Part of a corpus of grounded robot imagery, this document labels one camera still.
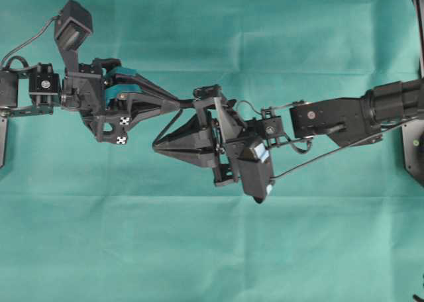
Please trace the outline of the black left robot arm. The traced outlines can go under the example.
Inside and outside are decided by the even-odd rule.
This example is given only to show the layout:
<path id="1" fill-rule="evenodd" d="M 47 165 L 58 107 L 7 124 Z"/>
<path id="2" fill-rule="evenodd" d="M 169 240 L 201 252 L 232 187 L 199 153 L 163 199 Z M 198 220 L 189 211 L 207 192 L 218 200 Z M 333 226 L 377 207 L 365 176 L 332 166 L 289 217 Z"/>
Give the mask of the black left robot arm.
<path id="1" fill-rule="evenodd" d="M 140 121 L 186 105 L 137 71 L 114 58 L 79 64 L 76 72 L 57 74 L 52 64 L 1 70 L 1 118 L 52 114 L 55 108 L 77 112 L 96 141 L 124 145 Z"/>

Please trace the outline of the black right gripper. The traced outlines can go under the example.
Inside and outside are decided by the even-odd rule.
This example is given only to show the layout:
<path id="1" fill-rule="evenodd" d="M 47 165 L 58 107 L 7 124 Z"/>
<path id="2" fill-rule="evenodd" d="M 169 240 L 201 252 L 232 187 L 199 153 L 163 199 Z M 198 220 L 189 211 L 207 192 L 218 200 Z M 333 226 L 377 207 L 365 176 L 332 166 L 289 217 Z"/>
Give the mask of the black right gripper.
<path id="1" fill-rule="evenodd" d="M 269 150 L 282 145 L 285 136 L 282 118 L 272 108 L 259 112 L 260 118 L 244 120 L 238 102 L 228 100 L 219 85 L 193 90 L 196 115 L 170 134 L 168 129 L 182 112 L 155 138 L 156 153 L 202 168 L 211 168 L 217 187 L 241 182 L 238 157 L 249 138 L 259 136 Z"/>

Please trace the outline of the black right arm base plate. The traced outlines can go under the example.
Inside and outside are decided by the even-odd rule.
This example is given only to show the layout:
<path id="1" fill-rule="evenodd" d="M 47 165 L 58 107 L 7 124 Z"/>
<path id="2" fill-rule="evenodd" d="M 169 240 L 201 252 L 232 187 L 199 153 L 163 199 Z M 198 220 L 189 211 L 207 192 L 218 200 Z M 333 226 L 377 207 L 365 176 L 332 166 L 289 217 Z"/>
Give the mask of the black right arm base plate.
<path id="1" fill-rule="evenodd" d="M 423 186 L 423 120 L 411 119 L 401 128 L 405 170 Z"/>

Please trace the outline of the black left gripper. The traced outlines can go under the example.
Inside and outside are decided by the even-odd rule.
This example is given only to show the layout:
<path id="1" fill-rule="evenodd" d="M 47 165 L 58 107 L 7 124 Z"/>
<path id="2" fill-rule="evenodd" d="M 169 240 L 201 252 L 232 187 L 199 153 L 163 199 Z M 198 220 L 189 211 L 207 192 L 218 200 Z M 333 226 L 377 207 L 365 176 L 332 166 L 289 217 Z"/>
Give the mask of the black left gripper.
<path id="1" fill-rule="evenodd" d="M 96 58 L 67 71 L 61 106 L 77 111 L 98 142 L 125 145 L 127 132 L 140 121 L 182 107 L 174 97 L 115 58 Z"/>

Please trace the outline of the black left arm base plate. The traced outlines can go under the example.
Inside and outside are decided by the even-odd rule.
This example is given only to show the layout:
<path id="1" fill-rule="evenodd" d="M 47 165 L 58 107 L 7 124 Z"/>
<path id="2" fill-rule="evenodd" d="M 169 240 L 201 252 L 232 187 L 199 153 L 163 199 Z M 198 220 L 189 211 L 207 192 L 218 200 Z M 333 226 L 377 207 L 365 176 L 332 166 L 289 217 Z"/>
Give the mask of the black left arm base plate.
<path id="1" fill-rule="evenodd" d="M 0 168 L 2 168 L 6 163 L 7 156 L 7 141 L 9 131 L 9 118 L 7 113 L 1 113 L 0 127 Z"/>

